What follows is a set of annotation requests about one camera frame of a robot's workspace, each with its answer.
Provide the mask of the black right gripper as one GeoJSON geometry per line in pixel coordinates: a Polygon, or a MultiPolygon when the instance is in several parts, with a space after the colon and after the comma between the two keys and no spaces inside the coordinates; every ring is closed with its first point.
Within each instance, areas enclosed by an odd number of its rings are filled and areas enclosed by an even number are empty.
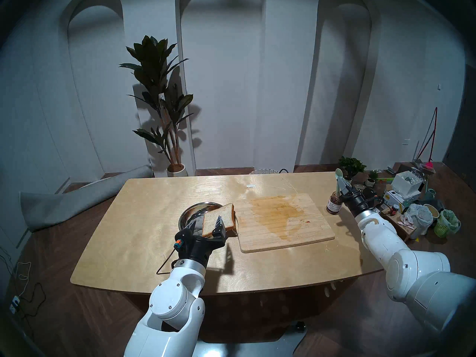
{"type": "Polygon", "coordinates": [[[341,204],[347,204],[354,217],[383,203],[383,197],[377,195],[373,188],[365,187],[360,190],[352,187],[347,181],[340,181],[340,192],[341,204]]]}

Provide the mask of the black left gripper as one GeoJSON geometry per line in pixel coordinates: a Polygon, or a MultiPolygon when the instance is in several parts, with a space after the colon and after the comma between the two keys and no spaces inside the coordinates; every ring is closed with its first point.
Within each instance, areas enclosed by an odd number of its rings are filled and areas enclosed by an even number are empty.
{"type": "Polygon", "coordinates": [[[207,267],[209,257],[216,249],[222,248],[226,243],[226,227],[221,216],[217,217],[212,238],[193,235],[197,232],[197,220],[191,220],[183,230],[179,231],[174,239],[174,248],[178,260],[193,260],[203,267],[207,267]]]}

